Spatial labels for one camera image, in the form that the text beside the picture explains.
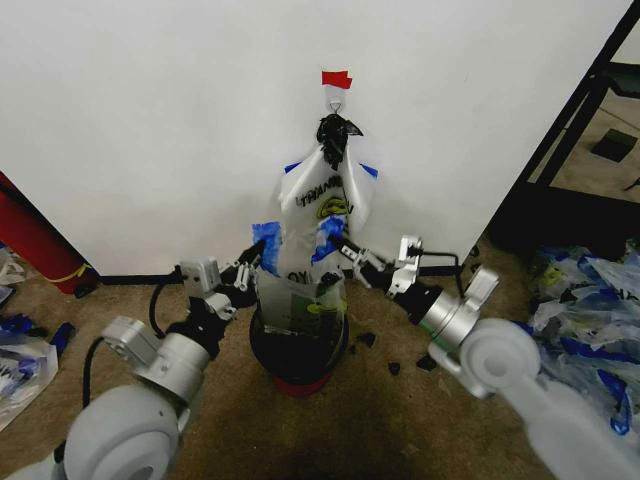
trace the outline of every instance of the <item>plastic debris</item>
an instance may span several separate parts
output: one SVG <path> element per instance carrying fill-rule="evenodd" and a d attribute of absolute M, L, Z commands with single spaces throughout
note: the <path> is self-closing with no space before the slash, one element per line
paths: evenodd
<path fill-rule="evenodd" d="M 640 445 L 640 255 L 619 262 L 582 247 L 546 248 L 533 265 L 531 325 L 543 372 L 575 388 L 611 429 Z"/>
<path fill-rule="evenodd" d="M 24 268 L 5 246 L 0 247 L 0 285 L 13 285 L 26 280 Z"/>
<path fill-rule="evenodd" d="M 15 288 L 0 285 L 0 307 L 5 304 L 9 297 L 15 293 Z"/>
<path fill-rule="evenodd" d="M 57 371 L 53 345 L 0 331 L 0 431 L 49 385 Z"/>
<path fill-rule="evenodd" d="M 424 357 L 422 357 L 420 360 L 416 362 L 416 367 L 422 370 L 426 370 L 428 372 L 430 372 L 437 366 L 438 366 L 438 363 L 433 358 L 431 358 L 431 355 L 429 354 L 425 355 Z"/>
<path fill-rule="evenodd" d="M 398 362 L 389 362 L 387 367 L 389 367 L 389 373 L 394 377 L 400 373 L 400 364 Z"/>
<path fill-rule="evenodd" d="M 376 343 L 376 336 L 374 333 L 367 332 L 363 333 L 362 335 L 358 335 L 356 337 L 356 340 L 364 343 L 367 347 L 371 348 L 373 347 L 373 344 Z"/>

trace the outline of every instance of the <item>black cable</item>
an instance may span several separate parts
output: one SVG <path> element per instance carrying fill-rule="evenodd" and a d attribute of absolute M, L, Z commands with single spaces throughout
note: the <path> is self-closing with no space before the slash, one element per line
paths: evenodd
<path fill-rule="evenodd" d="M 422 249 L 410 249 L 408 252 L 409 255 L 411 254 L 420 254 L 420 255 L 424 255 L 426 257 L 449 257 L 449 258 L 453 258 L 453 264 L 455 267 L 455 273 L 454 276 L 456 278 L 456 287 L 458 288 L 458 294 L 460 295 L 460 297 L 464 297 L 464 288 L 462 288 L 462 278 L 460 277 L 460 272 L 462 271 L 462 269 L 460 268 L 460 259 L 458 258 L 458 255 L 456 255 L 455 253 L 446 253 L 446 252 L 429 252 L 426 250 L 422 250 Z"/>
<path fill-rule="evenodd" d="M 151 325 L 153 331 L 156 332 L 156 337 L 158 338 L 164 338 L 166 336 L 166 334 L 158 326 L 158 322 L 156 321 L 156 303 L 158 302 L 160 292 L 162 292 L 162 289 L 166 285 L 166 283 L 160 283 L 156 285 L 156 288 L 153 289 L 153 293 L 151 294 L 151 301 L 149 302 L 149 325 Z"/>
<path fill-rule="evenodd" d="M 104 337 L 96 338 L 89 350 L 87 350 L 87 356 L 84 357 L 84 369 L 82 372 L 82 408 L 87 408 L 89 402 L 91 402 L 91 363 L 93 361 L 93 355 L 96 353 L 96 349 L 102 343 Z"/>

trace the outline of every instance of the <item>red fire extinguisher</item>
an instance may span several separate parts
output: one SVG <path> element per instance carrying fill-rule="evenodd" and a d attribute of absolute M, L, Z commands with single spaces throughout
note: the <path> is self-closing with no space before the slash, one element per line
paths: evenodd
<path fill-rule="evenodd" d="M 93 291 L 97 272 L 0 172 L 0 241 L 61 292 L 80 298 Z"/>

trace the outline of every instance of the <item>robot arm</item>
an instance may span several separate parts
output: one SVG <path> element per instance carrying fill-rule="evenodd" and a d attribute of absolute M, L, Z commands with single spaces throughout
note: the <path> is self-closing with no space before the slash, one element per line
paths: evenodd
<path fill-rule="evenodd" d="M 212 257 L 182 262 L 189 314 L 163 339 L 138 320 L 111 322 L 102 332 L 105 343 L 129 363 L 141 384 L 100 395 L 76 418 L 65 444 L 8 480 L 165 478 L 225 327 L 237 308 L 256 302 L 252 272 L 263 249 L 261 241 L 222 272 Z"/>
<path fill-rule="evenodd" d="M 354 276 L 382 289 L 432 336 L 429 354 L 472 395 L 501 395 L 522 418 L 537 455 L 562 480 L 638 478 L 640 457 L 568 386 L 539 375 L 540 354 L 521 328 L 501 319 L 479 320 L 498 284 L 479 269 L 463 299 L 417 282 L 421 245 L 403 237 L 396 267 L 348 240 L 330 237 L 352 260 Z"/>

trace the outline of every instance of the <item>plastic bag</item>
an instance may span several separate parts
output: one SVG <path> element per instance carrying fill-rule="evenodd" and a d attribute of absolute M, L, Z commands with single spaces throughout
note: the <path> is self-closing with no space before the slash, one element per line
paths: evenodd
<path fill-rule="evenodd" d="M 308 285 L 261 269 L 256 277 L 267 331 L 313 337 L 320 334 L 327 321 L 342 325 L 347 307 L 343 277 L 333 274 L 325 282 Z"/>
<path fill-rule="evenodd" d="M 285 171 L 279 197 L 284 233 L 278 273 L 303 283 L 318 282 L 324 272 L 339 264 L 339 255 L 317 251 L 318 232 L 331 217 L 345 219 L 341 231 L 346 235 L 361 230 L 370 213 L 378 172 L 357 163 L 348 145 L 335 170 L 320 145 Z"/>
<path fill-rule="evenodd" d="M 0 285 L 13 285 L 26 279 L 24 268 L 6 247 L 0 248 Z"/>
<path fill-rule="evenodd" d="M 57 371 L 55 346 L 0 331 L 0 431 L 51 383 Z"/>
<path fill-rule="evenodd" d="M 640 266 L 632 262 L 622 264 L 595 257 L 587 257 L 586 261 L 623 298 L 640 298 Z"/>
<path fill-rule="evenodd" d="M 586 249 L 544 249 L 536 258 L 538 306 L 532 334 L 544 371 L 577 389 L 635 445 L 640 398 L 640 256 L 623 263 Z"/>
<path fill-rule="evenodd" d="M 637 434 L 640 417 L 633 413 L 633 398 L 638 398 L 640 391 L 638 385 L 626 380 L 629 373 L 634 378 L 637 371 L 629 372 L 627 367 L 621 367 L 621 362 L 541 353 L 546 374 L 575 388 L 609 422 L 614 432 L 627 436 L 630 443 L 640 445 Z"/>
<path fill-rule="evenodd" d="M 588 254 L 589 250 L 582 247 L 539 250 L 533 262 L 536 296 L 550 300 L 559 298 L 567 289 L 594 284 L 578 266 L 580 258 Z"/>

